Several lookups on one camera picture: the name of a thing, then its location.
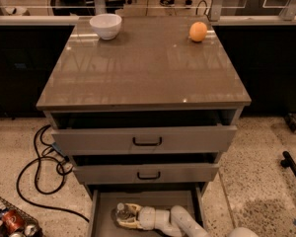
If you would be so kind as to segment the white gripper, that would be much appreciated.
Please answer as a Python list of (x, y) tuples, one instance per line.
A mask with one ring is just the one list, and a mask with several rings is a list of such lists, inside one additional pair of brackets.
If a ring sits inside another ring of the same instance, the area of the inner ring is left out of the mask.
[(142, 207), (139, 204), (127, 203), (125, 210), (128, 214), (137, 214), (137, 219), (119, 219), (117, 223), (124, 228), (153, 230), (155, 227), (156, 209), (150, 206)]

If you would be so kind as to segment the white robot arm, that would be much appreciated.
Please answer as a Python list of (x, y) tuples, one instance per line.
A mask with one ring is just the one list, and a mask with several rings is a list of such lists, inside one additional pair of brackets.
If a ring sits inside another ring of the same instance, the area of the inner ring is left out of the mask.
[(125, 228), (160, 230), (169, 237), (211, 237), (180, 205), (166, 210), (121, 202), (116, 207), (115, 217), (116, 222)]

